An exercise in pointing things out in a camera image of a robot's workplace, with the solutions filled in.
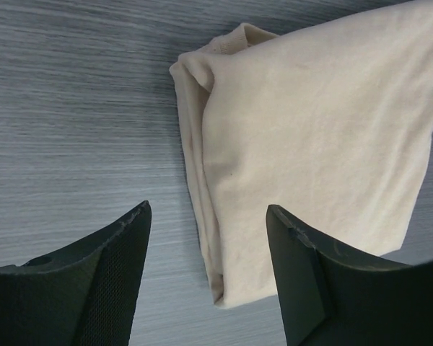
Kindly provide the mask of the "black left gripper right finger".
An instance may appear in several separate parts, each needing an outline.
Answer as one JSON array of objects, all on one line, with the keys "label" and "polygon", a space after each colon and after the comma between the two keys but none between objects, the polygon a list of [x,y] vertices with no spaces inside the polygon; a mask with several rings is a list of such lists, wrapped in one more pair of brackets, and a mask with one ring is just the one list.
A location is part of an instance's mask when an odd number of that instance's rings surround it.
[{"label": "black left gripper right finger", "polygon": [[433,261],[376,257],[279,205],[266,226],[288,345],[433,345]]}]

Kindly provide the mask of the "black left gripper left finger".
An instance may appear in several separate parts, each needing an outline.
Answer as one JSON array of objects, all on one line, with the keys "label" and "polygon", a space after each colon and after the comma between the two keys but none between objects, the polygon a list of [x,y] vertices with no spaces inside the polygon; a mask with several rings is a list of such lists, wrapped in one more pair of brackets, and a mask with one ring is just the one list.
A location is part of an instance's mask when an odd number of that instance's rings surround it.
[{"label": "black left gripper left finger", "polygon": [[0,267],[0,345],[127,345],[151,223],[144,201],[54,252]]}]

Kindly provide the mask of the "beige t shirt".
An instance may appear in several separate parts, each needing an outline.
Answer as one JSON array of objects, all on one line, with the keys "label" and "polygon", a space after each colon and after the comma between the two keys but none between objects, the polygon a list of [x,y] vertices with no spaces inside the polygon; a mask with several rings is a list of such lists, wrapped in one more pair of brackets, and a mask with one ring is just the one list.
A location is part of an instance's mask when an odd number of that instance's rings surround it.
[{"label": "beige t shirt", "polygon": [[243,23],[170,74],[217,307],[276,294],[273,204],[364,252],[401,248],[432,144],[433,1],[285,35]]}]

